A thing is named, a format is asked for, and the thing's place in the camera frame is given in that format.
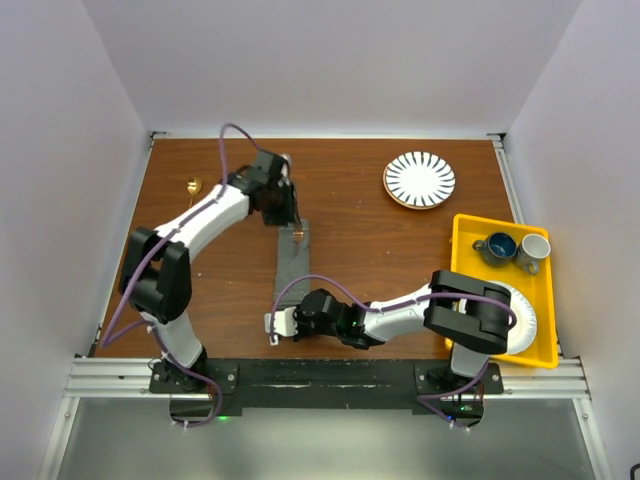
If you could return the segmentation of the gold spoon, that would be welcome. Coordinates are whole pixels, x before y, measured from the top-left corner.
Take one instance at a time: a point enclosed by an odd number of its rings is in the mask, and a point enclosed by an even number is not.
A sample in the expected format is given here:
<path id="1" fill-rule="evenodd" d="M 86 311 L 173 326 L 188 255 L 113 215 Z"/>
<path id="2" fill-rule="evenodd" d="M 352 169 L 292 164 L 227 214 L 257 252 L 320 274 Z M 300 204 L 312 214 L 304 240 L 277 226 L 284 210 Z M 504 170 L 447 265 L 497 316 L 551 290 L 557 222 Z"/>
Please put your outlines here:
<path id="1" fill-rule="evenodd" d="M 187 191 L 190 195 L 189 209 L 197 203 L 197 198 L 201 194 L 202 188 L 203 180 L 200 177 L 192 177 L 187 182 Z"/>

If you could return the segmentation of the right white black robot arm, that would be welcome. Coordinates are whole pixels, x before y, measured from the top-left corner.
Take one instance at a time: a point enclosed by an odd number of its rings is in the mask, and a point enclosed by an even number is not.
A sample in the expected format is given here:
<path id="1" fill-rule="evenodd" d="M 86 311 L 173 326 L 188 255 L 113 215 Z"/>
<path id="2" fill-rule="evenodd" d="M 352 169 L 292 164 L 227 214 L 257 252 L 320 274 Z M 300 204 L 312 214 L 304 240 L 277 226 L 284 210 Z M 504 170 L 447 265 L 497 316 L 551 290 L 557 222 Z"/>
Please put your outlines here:
<path id="1" fill-rule="evenodd" d="M 466 393 L 480 382 L 489 357 L 507 351 L 517 316 L 507 288 L 438 270 L 425 286 L 386 302 L 347 304 L 326 289 L 314 290 L 287 321 L 297 337 L 329 336 L 362 350 L 430 330 L 453 342 L 445 379 L 452 390 Z"/>

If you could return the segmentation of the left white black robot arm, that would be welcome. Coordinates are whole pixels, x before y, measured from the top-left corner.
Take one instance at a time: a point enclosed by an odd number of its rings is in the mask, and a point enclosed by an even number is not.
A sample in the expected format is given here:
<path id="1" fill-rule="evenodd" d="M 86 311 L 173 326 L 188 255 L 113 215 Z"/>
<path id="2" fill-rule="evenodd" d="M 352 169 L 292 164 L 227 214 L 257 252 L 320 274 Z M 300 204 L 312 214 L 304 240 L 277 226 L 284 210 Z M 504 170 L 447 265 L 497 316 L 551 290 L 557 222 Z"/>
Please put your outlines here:
<path id="1" fill-rule="evenodd" d="M 130 234 L 121 271 L 121 301 L 136 310 L 161 349 L 167 376 L 183 391 L 206 387 L 206 349 L 187 307 L 191 264 L 213 240 L 258 212 L 268 226 L 301 222 L 291 159 L 264 149 L 254 162 L 232 171 L 183 214 L 154 229 Z"/>

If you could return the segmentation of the grey cloth napkin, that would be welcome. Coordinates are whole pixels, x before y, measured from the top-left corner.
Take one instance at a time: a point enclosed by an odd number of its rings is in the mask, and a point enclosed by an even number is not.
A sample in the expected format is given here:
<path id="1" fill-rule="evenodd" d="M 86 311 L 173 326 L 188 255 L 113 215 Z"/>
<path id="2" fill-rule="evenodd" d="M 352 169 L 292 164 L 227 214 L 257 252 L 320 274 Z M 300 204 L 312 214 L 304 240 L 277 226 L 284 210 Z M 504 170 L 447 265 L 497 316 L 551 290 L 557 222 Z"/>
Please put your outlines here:
<path id="1" fill-rule="evenodd" d="M 285 287 L 293 280 L 310 274 L 310 228 L 302 220 L 303 237 L 297 242 L 292 226 L 281 227 L 278 232 L 277 263 L 273 300 L 278 301 L 278 310 L 298 305 L 311 290 L 311 280 L 296 283 L 285 293 Z"/>

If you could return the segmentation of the gold fork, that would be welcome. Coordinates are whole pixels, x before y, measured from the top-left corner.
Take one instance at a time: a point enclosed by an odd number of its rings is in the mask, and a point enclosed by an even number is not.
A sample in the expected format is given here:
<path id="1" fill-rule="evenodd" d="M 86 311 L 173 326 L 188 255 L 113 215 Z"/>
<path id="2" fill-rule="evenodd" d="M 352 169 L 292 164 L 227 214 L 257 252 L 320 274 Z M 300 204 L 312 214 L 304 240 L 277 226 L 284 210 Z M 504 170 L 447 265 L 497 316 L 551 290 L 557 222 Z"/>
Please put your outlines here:
<path id="1" fill-rule="evenodd" d="M 292 240 L 293 240 L 295 255 L 299 254 L 301 245 L 304 242 L 304 238 L 305 238 L 304 225 L 302 221 L 299 221 L 295 223 L 292 228 Z"/>

